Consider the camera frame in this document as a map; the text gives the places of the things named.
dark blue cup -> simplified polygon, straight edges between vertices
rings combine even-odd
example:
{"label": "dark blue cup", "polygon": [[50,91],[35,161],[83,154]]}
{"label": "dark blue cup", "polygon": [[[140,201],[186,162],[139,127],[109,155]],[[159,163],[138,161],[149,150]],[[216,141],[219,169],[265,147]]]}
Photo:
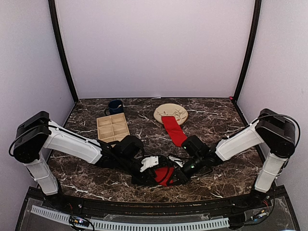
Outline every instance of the dark blue cup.
{"label": "dark blue cup", "polygon": [[121,100],[112,100],[108,104],[108,108],[105,109],[105,115],[107,116],[107,110],[111,115],[119,114],[124,112],[123,102]]}

black frame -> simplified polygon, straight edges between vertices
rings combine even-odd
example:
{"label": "black frame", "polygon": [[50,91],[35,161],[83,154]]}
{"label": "black frame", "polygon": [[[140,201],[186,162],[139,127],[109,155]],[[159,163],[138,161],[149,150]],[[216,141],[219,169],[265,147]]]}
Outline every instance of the black frame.
{"label": "black frame", "polygon": [[67,63],[67,59],[66,59],[66,55],[65,55],[65,51],[64,51],[64,46],[63,46],[59,22],[58,22],[56,4],[55,4],[54,0],[48,0],[48,3],[49,3],[49,10],[50,10],[50,16],[51,16],[51,22],[52,22],[54,37],[56,39],[58,52],[59,52],[62,67],[63,67],[63,70],[64,70],[64,74],[65,74],[65,77],[66,77],[66,81],[67,81],[69,90],[71,91],[71,95],[73,97],[73,100],[74,100],[75,103],[77,103],[79,98],[77,96],[76,88],[74,86],[74,82],[73,82],[72,75],[71,75],[71,72],[70,72],[69,67],[68,67],[68,63]]}
{"label": "black frame", "polygon": [[[269,196],[270,199],[273,198],[272,191],[269,191]],[[287,201],[295,229],[300,230],[290,198],[283,185],[278,186],[275,189],[275,198],[281,196],[284,196]],[[72,200],[74,199],[78,200],[78,203],[82,204],[80,215],[85,216],[87,218],[91,217],[102,218],[104,217],[105,214],[164,217],[164,216],[194,215],[194,214],[204,214],[204,213],[210,213],[211,217],[217,217],[217,216],[232,217],[242,214],[245,210],[247,210],[247,208],[226,208],[226,206],[230,206],[235,200],[245,199],[247,195],[240,195],[231,198],[223,198],[215,200],[198,201],[197,203],[196,202],[147,203],[146,206],[144,206],[143,203],[111,202],[111,201],[79,198],[73,196],[69,197]],[[48,202],[44,201],[44,196],[40,189],[29,187],[22,209],[18,217],[18,222],[16,224],[15,231],[18,231],[21,226],[21,222],[29,198],[41,200],[43,202],[43,206],[51,207]]]}
{"label": "black frame", "polygon": [[238,101],[240,97],[243,84],[245,81],[246,73],[248,70],[252,50],[254,48],[254,43],[255,43],[256,34],[257,34],[257,27],[258,27],[258,22],[259,22],[259,17],[260,17],[260,11],[261,11],[261,3],[262,3],[262,0],[255,1],[254,15],[252,17],[252,23],[251,23],[251,29],[250,29],[246,54],[244,57],[244,62],[243,62],[242,70],[240,73],[239,81],[237,82],[237,86],[236,86],[235,93],[233,96],[233,99],[235,101]]}

dark marble surface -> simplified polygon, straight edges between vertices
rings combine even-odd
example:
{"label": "dark marble surface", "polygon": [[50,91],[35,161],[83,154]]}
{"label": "dark marble surface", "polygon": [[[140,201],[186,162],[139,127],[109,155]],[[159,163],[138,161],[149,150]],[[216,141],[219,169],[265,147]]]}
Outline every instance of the dark marble surface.
{"label": "dark marble surface", "polygon": [[[80,100],[66,128],[82,136],[97,139],[96,118],[104,116],[110,99]],[[181,126],[187,136],[197,135],[208,146],[243,127],[229,99],[123,99],[131,135],[139,137],[146,154],[177,154],[187,157],[176,147],[164,126],[153,116],[155,108],[176,103],[189,112]],[[98,168],[76,157],[53,151],[48,162],[68,195],[119,202],[189,202],[237,196],[249,193],[261,170],[262,162],[254,148],[215,167],[204,177],[173,187],[132,185],[130,176],[120,170]]]}

red cloth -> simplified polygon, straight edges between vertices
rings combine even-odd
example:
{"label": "red cloth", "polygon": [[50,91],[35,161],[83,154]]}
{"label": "red cloth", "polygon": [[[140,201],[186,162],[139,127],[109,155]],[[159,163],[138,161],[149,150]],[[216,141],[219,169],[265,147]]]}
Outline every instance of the red cloth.
{"label": "red cloth", "polygon": [[162,121],[173,143],[176,146],[181,147],[182,143],[187,139],[187,136],[185,136],[183,130],[178,125],[177,121],[175,120],[175,117],[162,116]]}
{"label": "red cloth", "polygon": [[164,178],[164,180],[160,182],[159,184],[163,186],[167,186],[167,182],[169,178],[171,177],[173,170],[174,170],[174,167],[170,167],[168,175],[166,176],[168,167],[161,167],[161,168],[155,169],[155,173],[157,175],[157,177],[155,178],[156,182],[160,182]]}

beige plate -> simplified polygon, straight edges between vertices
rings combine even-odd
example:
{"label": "beige plate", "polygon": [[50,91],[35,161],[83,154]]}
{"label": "beige plate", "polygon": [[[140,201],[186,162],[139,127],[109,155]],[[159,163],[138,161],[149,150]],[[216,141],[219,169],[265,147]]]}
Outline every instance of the beige plate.
{"label": "beige plate", "polygon": [[188,118],[188,112],[180,105],[166,103],[155,109],[154,118],[163,123],[162,116],[174,116],[178,125],[182,125]]}

